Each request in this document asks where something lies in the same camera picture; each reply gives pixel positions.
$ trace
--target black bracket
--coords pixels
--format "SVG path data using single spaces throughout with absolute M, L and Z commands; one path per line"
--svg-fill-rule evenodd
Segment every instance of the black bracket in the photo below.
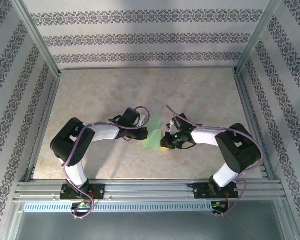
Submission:
M 105 184 L 89 184 L 88 194 L 93 196 L 95 200 L 102 200 L 105 196 Z M 82 200 L 89 199 L 87 196 L 82 194 L 82 197 L 78 195 L 69 184 L 65 183 L 62 185 L 60 200 Z
M 193 189 L 194 199 L 225 199 L 226 192 L 229 194 L 230 199 L 237 199 L 239 197 L 237 184 L 231 182 L 216 195 L 210 194 L 209 182 L 197 182 L 188 184 L 189 188 Z

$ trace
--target marble floor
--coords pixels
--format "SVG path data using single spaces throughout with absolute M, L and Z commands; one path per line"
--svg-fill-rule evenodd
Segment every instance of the marble floor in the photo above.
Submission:
M 104 122 L 122 115 L 129 107 L 145 106 L 152 116 L 161 117 L 164 134 L 173 117 L 166 105 L 206 126 L 242 123 L 248 127 L 231 68 L 65 70 L 34 178 L 64 178 L 61 164 L 49 146 L 69 119 Z M 91 179 L 207 179 L 224 164 L 216 146 L 144 150 L 142 142 L 123 139 L 92 143 L 82 161 Z M 246 178 L 262 175 L 255 169 Z

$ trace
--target wall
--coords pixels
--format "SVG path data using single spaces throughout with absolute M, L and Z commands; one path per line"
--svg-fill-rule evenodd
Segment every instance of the wall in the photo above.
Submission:
M 0 235 L 25 175 L 54 76 L 9 0 L 0 0 Z
M 300 231 L 300 0 L 280 3 L 241 76 Z
M 24 0 L 60 69 L 235 67 L 269 0 Z

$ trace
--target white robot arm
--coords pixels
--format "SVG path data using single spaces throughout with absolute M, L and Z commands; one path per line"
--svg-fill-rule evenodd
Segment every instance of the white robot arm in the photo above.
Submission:
M 68 166 L 65 166 L 64 168 L 68 180 L 81 191 L 88 192 L 89 180 L 84 173 L 81 160 L 89 145 L 92 142 L 100 140 L 116 140 L 120 138 L 144 140 L 148 137 L 147 128 L 141 127 L 145 118 L 145 115 L 140 115 L 135 109 L 128 108 L 123 116 L 117 116 L 114 119 L 105 122 L 108 124 L 115 124 L 116 126 L 96 124 L 85 129 Z M 50 148 L 62 164 L 68 160 L 79 133 L 87 125 L 88 123 L 84 123 L 77 118 L 72 118 L 52 140 Z M 73 188 L 73 190 L 80 196 L 80 193 L 75 188 Z
M 100 140 L 115 140 L 120 132 L 120 128 L 116 126 L 110 125 L 95 125 L 89 127 L 89 129 L 95 132 L 94 137 L 91 141 L 96 142 Z M 70 178 L 70 180 L 78 187 L 81 188 L 86 182 L 87 177 L 84 172 L 84 167 L 82 161 L 77 163 L 74 166 L 66 166 L 65 171 Z
M 220 148 L 225 164 L 209 179 L 211 195 L 221 192 L 241 172 L 261 158 L 258 147 L 252 141 L 232 131 L 197 128 L 177 116 L 167 124 L 167 127 L 170 130 L 161 140 L 163 148 L 189 149 L 189 147 L 183 148 L 184 143 L 193 144 L 191 147 L 197 144 L 209 144 Z M 240 123 L 230 128 L 249 135 Z

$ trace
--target green block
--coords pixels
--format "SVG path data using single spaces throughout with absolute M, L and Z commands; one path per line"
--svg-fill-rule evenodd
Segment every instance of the green block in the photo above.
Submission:
M 161 149 L 160 141 L 162 139 L 162 133 L 160 120 L 161 118 L 159 116 L 152 116 L 146 124 L 148 138 L 142 141 L 144 150 Z

